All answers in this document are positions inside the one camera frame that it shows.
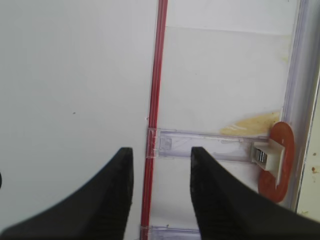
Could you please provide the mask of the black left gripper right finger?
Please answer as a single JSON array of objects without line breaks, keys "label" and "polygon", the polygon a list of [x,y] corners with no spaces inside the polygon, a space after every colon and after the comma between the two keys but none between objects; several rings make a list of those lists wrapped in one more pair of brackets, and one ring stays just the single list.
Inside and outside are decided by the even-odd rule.
[{"label": "black left gripper right finger", "polygon": [[190,156],[190,196],[203,240],[318,240],[320,224],[248,188],[203,147]]}]

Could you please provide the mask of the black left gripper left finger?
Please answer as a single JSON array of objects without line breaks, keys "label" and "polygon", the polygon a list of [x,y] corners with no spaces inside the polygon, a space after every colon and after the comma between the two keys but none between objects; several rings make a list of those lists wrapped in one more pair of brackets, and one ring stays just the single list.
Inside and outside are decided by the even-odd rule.
[{"label": "black left gripper left finger", "polygon": [[122,240],[134,190],[133,149],[122,147],[86,184],[6,228],[2,240]]}]

